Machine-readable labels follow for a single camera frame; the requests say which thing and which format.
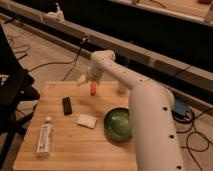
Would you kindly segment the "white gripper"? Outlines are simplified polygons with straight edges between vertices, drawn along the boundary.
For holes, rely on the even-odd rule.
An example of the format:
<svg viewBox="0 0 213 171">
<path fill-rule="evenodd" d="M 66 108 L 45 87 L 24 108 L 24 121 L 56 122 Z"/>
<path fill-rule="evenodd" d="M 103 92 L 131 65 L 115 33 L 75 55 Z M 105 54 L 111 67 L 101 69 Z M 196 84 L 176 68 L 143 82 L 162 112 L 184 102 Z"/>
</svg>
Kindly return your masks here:
<svg viewBox="0 0 213 171">
<path fill-rule="evenodd" d="M 86 76 L 81 75 L 79 77 L 79 79 L 77 80 L 77 85 L 81 86 L 87 83 L 88 81 L 98 81 L 100 79 L 101 79 L 101 70 L 98 69 L 97 67 L 92 66 L 87 70 Z"/>
</svg>

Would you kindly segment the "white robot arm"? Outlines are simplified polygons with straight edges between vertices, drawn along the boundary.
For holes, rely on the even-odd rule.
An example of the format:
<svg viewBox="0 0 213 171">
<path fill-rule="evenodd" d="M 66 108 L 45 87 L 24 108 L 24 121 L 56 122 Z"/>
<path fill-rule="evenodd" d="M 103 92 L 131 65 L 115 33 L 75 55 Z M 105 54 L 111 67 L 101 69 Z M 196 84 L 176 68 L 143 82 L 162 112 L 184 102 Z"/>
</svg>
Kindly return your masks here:
<svg viewBox="0 0 213 171">
<path fill-rule="evenodd" d="M 174 95 L 161 83 L 115 62 L 112 50 L 95 51 L 78 81 L 99 81 L 108 72 L 130 90 L 129 112 L 138 171 L 185 171 L 172 117 Z"/>
</svg>

